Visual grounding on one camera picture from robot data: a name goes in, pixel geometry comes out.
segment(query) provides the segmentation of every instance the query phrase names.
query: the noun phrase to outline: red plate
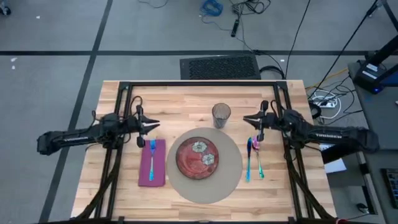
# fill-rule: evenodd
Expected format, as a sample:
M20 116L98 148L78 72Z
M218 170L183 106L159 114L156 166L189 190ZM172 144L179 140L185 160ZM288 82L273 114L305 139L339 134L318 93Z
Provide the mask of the red plate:
M218 150L208 139L193 137L177 149L177 167L185 176L200 180L209 177L218 165Z

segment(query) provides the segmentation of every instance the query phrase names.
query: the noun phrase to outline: butcher block tabletop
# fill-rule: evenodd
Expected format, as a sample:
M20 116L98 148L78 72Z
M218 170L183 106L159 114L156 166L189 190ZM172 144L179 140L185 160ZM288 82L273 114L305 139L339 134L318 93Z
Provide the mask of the butcher block tabletop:
M292 108L312 123L303 81L284 82L287 82ZM119 83L119 81L103 83L96 108L97 118L114 111ZM136 145L137 134L131 134L132 140L123 147L113 220L123 216L125 220L148 221L287 221L287 217L295 216L280 131L270 129L264 131L265 140L261 142L260 154L265 178L262 180L259 178L257 160L252 155L254 157L251 162L252 179L250 182L245 181L246 143L248 137L255 136L257 131L242 118L244 115L256 114L262 100L271 102L275 99L272 87L202 86L195 85L195 81L192 81L192 85L184 86L134 86L132 95L142 97L142 107L148 118L160 121L160 126L145 138L165 139L166 158L173 142L183 133L195 128L213 127L212 107L217 103L226 103L231 108L231 116L221 131L232 138L239 147L243 159L243 171L236 189L228 197L211 204L197 204L181 197L170 184L167 173L163 187L139 187L142 149ZM105 154L106 149L103 149L101 145L92 146L87 150L72 217L81 213L98 191ZM302 156L308 188L326 211L335 216L321 153L314 149L304 148ZM301 209L306 217L304 197L298 186L297 188ZM104 196L103 215L106 213L108 200L109 189Z

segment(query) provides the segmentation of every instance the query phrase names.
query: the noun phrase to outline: white paper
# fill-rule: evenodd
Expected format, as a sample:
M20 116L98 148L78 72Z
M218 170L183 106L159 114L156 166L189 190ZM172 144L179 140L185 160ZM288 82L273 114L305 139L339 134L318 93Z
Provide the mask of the white paper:
M319 148L321 151L323 151L332 146L333 145L329 145L329 144L320 144ZM344 170L347 170L347 167L344 165L344 162L342 159L338 159L336 161L329 162L328 164L325 164L325 171L327 174L330 174L332 172L344 171Z

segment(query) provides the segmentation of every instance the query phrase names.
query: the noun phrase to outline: beige placemat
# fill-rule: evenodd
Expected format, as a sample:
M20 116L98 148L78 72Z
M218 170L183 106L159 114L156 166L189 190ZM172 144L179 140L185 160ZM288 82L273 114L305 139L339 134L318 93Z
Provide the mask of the beige placemat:
M202 180L185 177L176 163L179 145L192 137L209 139L217 147L220 156L215 172ZM236 188L242 176L243 162L239 148L228 135L214 128L196 128L175 140L167 156L166 168L170 183L182 197L195 203L215 203Z

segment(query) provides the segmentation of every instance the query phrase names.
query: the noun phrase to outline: blue fork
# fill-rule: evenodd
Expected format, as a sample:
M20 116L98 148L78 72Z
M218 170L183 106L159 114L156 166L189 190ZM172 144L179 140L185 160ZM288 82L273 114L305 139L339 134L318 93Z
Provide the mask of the blue fork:
M156 150L156 140L150 140L150 171L149 171L149 180L154 180L154 154Z

